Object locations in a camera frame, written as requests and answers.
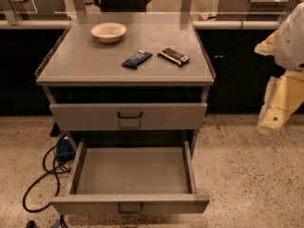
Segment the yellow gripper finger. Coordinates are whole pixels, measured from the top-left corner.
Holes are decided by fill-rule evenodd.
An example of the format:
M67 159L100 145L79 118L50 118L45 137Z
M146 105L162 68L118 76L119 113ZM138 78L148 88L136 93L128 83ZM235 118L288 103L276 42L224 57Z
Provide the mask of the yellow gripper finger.
M261 134L278 131L304 103L304 73L286 70L271 77L265 91L264 105L258 115L257 130Z
M274 55L275 53L275 44L278 31L274 31L269 35L264 41L257 44L254 52L263 56Z

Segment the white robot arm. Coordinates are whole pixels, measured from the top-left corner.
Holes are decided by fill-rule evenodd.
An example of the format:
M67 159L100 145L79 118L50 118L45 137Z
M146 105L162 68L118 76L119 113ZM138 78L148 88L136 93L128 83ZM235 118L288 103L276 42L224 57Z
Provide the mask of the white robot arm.
M304 3L255 47L255 53L273 55L275 63L285 68L282 76L270 78L258 115L257 130L269 134L279 130L304 103Z

